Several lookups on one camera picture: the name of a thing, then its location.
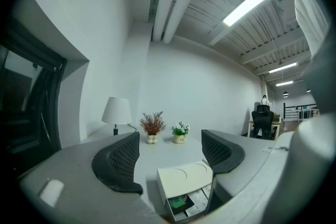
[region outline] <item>potted plant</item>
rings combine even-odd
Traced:
[[[175,126],[172,127],[174,135],[174,143],[181,144],[186,141],[186,134],[190,130],[189,124],[184,124],[182,121],[178,122]]]
[[[152,115],[147,115],[146,113],[142,113],[144,119],[140,120],[140,126],[143,127],[144,131],[147,133],[147,143],[148,144],[156,144],[157,143],[157,135],[166,128],[162,120],[163,111],[153,113]]]

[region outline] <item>red dried plant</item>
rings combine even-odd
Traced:
[[[163,111],[156,112],[153,116],[142,113],[145,118],[140,120],[140,126],[148,135],[157,135],[166,128],[161,117],[162,113]]]

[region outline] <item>ceiling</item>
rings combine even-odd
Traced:
[[[232,27],[226,26],[223,19],[242,1],[191,0],[176,35],[231,57],[258,76],[265,75],[269,86],[283,80],[281,71],[268,74],[279,67],[278,60],[282,65],[297,61],[298,65],[283,71],[283,76],[285,81],[300,79],[311,54],[296,21],[294,0],[266,0]],[[151,0],[152,22],[158,3]]]

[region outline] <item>white lampshade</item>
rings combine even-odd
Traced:
[[[110,97],[101,120],[112,124],[131,123],[130,104],[128,100]]]

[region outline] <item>white fabric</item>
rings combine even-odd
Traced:
[[[314,56],[327,35],[331,18],[322,0],[295,0],[295,12],[311,55]]]
[[[269,101],[266,99],[266,98],[263,98],[261,100],[261,104],[265,104],[265,105],[268,105],[269,106]]]

